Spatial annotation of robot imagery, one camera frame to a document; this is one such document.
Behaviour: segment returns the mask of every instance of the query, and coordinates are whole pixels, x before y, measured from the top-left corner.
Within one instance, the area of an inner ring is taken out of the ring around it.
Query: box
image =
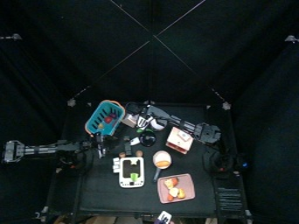
[[[172,127],[172,132],[167,138],[165,145],[182,154],[187,154],[192,147],[192,136],[183,130]]]

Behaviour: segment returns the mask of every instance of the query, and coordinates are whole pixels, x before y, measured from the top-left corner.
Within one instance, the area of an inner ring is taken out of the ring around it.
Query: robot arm
[[[89,147],[89,142],[69,143],[65,140],[60,140],[49,145],[25,146],[20,141],[13,140],[4,145],[3,162],[9,164],[17,163],[23,158],[51,157],[60,151],[79,153]]]
[[[137,127],[144,128],[153,121],[161,126],[165,126],[167,123],[178,126],[180,130],[188,132],[194,139],[203,144],[215,144],[220,140],[220,129],[218,126],[208,125],[207,123],[194,125],[179,117],[168,115],[157,107],[148,105],[137,117]]]

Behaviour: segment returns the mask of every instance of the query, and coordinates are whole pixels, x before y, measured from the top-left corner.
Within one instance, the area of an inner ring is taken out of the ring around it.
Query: toy food
[[[117,115],[115,113],[111,113],[108,116],[112,117],[113,119],[117,118]]]
[[[168,166],[169,164],[171,163],[168,161],[160,161],[160,162],[155,163],[155,166],[159,167],[159,168],[161,168],[161,167]]]
[[[171,188],[169,190],[169,194],[176,197],[178,196],[178,193],[179,193],[179,189],[176,187]]]
[[[100,130],[103,130],[103,129],[104,129],[104,124],[100,123],[100,124],[97,125],[97,128],[99,128]]]
[[[111,117],[111,116],[107,116],[107,117],[104,118],[104,121],[105,121],[105,123],[111,123],[111,122],[112,122],[112,117]]]
[[[186,197],[186,194],[184,194],[184,190],[180,188],[179,189],[179,192],[178,192],[178,199],[184,199],[184,197]]]
[[[168,193],[167,199],[168,201],[173,201],[173,196],[169,193]]]
[[[179,179],[168,178],[163,183],[165,184],[167,188],[171,189],[179,184]]]
[[[168,178],[163,183],[169,190],[167,200],[173,201],[173,198],[178,198],[180,200],[184,199],[186,197],[184,190],[176,187],[179,184],[179,179]]]

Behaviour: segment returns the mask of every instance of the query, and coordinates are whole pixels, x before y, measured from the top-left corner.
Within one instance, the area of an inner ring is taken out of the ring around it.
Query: green food item
[[[137,180],[137,173],[135,173],[135,172],[131,173],[131,179],[136,182],[136,180]]]

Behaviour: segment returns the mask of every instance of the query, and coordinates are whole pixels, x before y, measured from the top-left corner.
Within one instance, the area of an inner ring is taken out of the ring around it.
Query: food item
[[[180,200],[186,198],[186,193],[184,193],[183,188],[176,187],[179,185],[178,177],[168,178],[163,183],[169,190],[168,195],[167,195],[168,201],[173,201],[175,198],[178,198]]]
[[[179,179],[178,178],[172,178],[172,186],[178,186],[179,184]]]
[[[186,193],[184,193],[184,190],[180,188],[179,189],[179,192],[178,192],[178,199],[184,199],[184,197],[186,197]]]
[[[168,201],[173,201],[173,196],[169,193],[167,195],[167,199],[168,199]]]
[[[178,193],[179,193],[179,188],[173,187],[171,190],[169,190],[169,194],[176,197],[178,196]]]
[[[133,180],[133,181],[136,181],[137,180],[137,173],[131,173],[131,179]]]
[[[104,124],[103,124],[103,123],[100,123],[100,124],[97,125],[97,129],[99,129],[99,130],[103,130],[103,129],[104,129]]]
[[[111,117],[111,116],[107,116],[107,117],[104,118],[104,121],[105,121],[105,123],[111,123],[111,122],[112,122],[112,117]]]
[[[117,115],[115,113],[111,113],[108,116],[112,117],[113,119],[117,118]]]
[[[167,186],[167,188],[171,189],[179,184],[179,179],[178,178],[168,178],[163,183]]]
[[[169,164],[171,163],[168,161],[160,161],[160,162],[155,163],[155,166],[159,167],[159,168],[161,168],[161,167],[168,166]]]
[[[127,154],[125,154],[124,152],[120,152],[120,153],[119,153],[119,157],[120,157],[120,158],[124,158],[125,156],[127,156]]]
[[[135,155],[140,158],[140,157],[144,155],[144,153],[143,153],[140,150],[137,150],[137,151],[135,152]]]

